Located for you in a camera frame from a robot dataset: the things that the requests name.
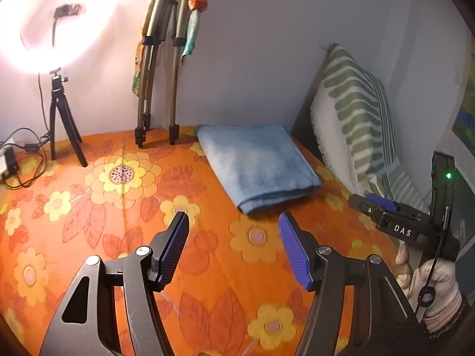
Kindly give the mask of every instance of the orange floral tablecloth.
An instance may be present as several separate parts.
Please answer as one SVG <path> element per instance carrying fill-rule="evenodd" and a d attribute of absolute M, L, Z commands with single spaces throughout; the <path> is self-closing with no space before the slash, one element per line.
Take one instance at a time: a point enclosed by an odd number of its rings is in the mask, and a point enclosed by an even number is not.
<path fill-rule="evenodd" d="M 394 245 L 348 208 L 348 191 L 303 147 L 323 189 L 249 218 L 227 197 L 192 128 L 182 131 L 169 146 L 167 131 L 153 130 L 143 150 L 133 131 L 86 136 L 86 168 L 63 141 L 33 186 L 0 189 L 0 312 L 32 355 L 86 257 L 125 256 L 179 210 L 188 213 L 189 238 L 172 283 L 156 294 L 179 356 L 293 354 L 313 294 L 297 284 L 283 250 L 276 221 L 285 210 L 345 256 L 377 253 L 392 263 Z M 21 158 L 22 178 L 38 164 L 39 157 Z M 115 296 L 122 351 L 133 355 L 121 288 Z M 345 299 L 339 348 L 351 324 L 352 296 Z"/>

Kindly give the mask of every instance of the silver screw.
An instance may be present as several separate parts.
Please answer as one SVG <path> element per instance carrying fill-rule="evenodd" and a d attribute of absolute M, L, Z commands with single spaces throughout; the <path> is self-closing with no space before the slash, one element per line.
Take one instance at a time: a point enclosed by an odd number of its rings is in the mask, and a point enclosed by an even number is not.
<path fill-rule="evenodd" d="M 90 256 L 90 257 L 87 257 L 86 264 L 90 266 L 96 265 L 100 260 L 101 258 L 99 256 Z"/>
<path fill-rule="evenodd" d="M 327 256 L 327 255 L 329 255 L 329 254 L 332 252 L 332 248 L 329 247 L 329 246 L 323 245 L 323 246 L 320 246 L 320 247 L 318 248 L 318 252 L 319 252 L 320 254 L 323 254 L 324 256 Z"/>
<path fill-rule="evenodd" d="M 135 251 L 135 253 L 137 254 L 137 256 L 146 256 L 149 251 L 150 248 L 148 246 L 141 246 Z"/>
<path fill-rule="evenodd" d="M 373 263 L 375 265 L 379 265 L 383 260 L 381 259 L 380 256 L 377 254 L 371 254 L 370 256 L 370 263 Z"/>

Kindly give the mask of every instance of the cushion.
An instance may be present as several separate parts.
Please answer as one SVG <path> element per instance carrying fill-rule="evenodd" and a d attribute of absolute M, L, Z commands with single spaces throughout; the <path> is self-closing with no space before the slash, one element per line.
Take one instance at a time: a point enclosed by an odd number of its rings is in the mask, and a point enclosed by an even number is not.
<path fill-rule="evenodd" d="M 347 188 L 425 209 L 397 158 L 381 81 L 338 44 L 329 50 L 311 116 L 324 162 Z"/>

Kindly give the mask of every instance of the ring light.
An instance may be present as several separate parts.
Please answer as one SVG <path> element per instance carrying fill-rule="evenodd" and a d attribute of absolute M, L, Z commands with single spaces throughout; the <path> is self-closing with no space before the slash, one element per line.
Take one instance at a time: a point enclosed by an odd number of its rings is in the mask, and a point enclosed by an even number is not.
<path fill-rule="evenodd" d="M 54 48 L 29 50 L 21 39 L 21 26 L 34 0 L 1 0 L 0 47 L 8 59 L 19 69 L 30 72 L 48 72 L 71 63 L 104 30 L 119 0 L 70 0 L 85 8 L 74 28 L 67 32 L 67 40 Z"/>

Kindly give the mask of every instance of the tripod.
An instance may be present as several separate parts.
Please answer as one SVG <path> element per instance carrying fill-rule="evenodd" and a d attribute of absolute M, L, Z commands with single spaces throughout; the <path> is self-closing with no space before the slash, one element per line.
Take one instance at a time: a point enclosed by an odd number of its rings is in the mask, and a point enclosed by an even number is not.
<path fill-rule="evenodd" d="M 82 167 L 87 167 L 87 160 L 81 149 L 80 143 L 82 143 L 81 135 L 77 130 L 76 123 L 73 119 L 73 114 L 67 104 L 66 95 L 64 94 L 63 82 L 67 82 L 67 77 L 61 78 L 58 75 L 58 70 L 53 72 L 54 76 L 51 78 L 51 105 L 49 107 L 49 136 L 51 142 L 51 160 L 56 159 L 55 151 L 55 118 L 56 108 L 58 108 L 59 115 L 63 121 L 64 128 L 66 129 L 67 136 L 71 141 L 73 150 L 76 153 L 77 159 L 81 163 Z"/>

